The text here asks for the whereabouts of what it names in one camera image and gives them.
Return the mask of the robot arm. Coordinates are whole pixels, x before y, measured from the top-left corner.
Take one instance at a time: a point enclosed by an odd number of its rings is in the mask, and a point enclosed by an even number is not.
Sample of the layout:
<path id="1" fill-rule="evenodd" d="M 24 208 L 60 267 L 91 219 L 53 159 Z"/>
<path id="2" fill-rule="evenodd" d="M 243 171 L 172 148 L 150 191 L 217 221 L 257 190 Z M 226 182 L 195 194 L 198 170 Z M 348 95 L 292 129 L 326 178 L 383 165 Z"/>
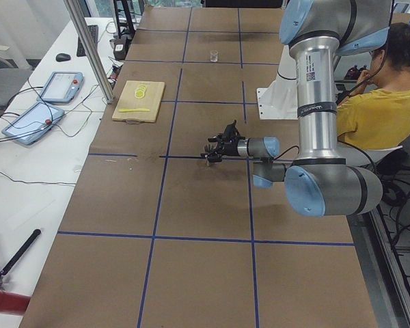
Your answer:
<path id="1" fill-rule="evenodd" d="M 381 47 L 392 7 L 391 1 L 291 1 L 279 38 L 296 63 L 298 157 L 276 163 L 276 138 L 245 138 L 233 124 L 209 139 L 202 157 L 211 163 L 223 156 L 253 158 L 254 184 L 284 183 L 290 205 L 301 215 L 358 215 L 376 207 L 383 193 L 380 180 L 348 165 L 337 152 L 333 60 Z"/>

